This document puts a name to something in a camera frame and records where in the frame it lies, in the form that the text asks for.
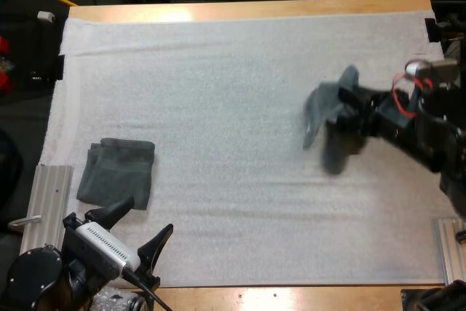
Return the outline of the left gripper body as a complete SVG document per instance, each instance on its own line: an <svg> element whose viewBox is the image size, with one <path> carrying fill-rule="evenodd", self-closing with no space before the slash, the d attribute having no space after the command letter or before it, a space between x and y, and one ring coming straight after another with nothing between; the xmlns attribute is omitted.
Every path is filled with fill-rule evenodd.
<svg viewBox="0 0 466 311"><path fill-rule="evenodd" d="M125 245L95 222L80 220L75 213L63 219L62 257L74 283L101 289L118 278L139 289L155 289L160 278L140 269L137 250Z"/></svg>

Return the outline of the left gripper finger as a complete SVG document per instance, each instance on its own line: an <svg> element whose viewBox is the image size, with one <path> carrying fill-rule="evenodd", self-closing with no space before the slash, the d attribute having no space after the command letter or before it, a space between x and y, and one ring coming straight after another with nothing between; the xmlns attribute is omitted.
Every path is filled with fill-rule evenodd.
<svg viewBox="0 0 466 311"><path fill-rule="evenodd" d="M106 230L110 230L134 207L134 199L128 197L112 205L92 209L85 213L84 218L87 222L95 222Z"/></svg>
<svg viewBox="0 0 466 311"><path fill-rule="evenodd" d="M173 233L173 225L168 224L150 241L138 248L137 253L140 258L140 269L144 272L152 272L158 258L165 247L168 239Z"/></svg>

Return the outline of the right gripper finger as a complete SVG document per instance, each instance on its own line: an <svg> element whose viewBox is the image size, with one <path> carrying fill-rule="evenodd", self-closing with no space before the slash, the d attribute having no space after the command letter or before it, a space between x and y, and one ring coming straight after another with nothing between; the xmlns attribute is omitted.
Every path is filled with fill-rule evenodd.
<svg viewBox="0 0 466 311"><path fill-rule="evenodd" d="M351 106L352 108L361 107L359 86L339 87L338 98L343 104Z"/></svg>

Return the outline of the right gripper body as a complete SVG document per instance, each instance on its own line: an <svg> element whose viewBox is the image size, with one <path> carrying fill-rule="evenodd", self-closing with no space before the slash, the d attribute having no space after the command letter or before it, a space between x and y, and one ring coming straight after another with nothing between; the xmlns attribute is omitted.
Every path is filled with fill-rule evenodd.
<svg viewBox="0 0 466 311"><path fill-rule="evenodd" d="M343 104L347 110L337 117L336 126L365 137L417 140L416 113L420 98L418 87L411 94L400 89L382 91L360 87L361 107Z"/></svg>

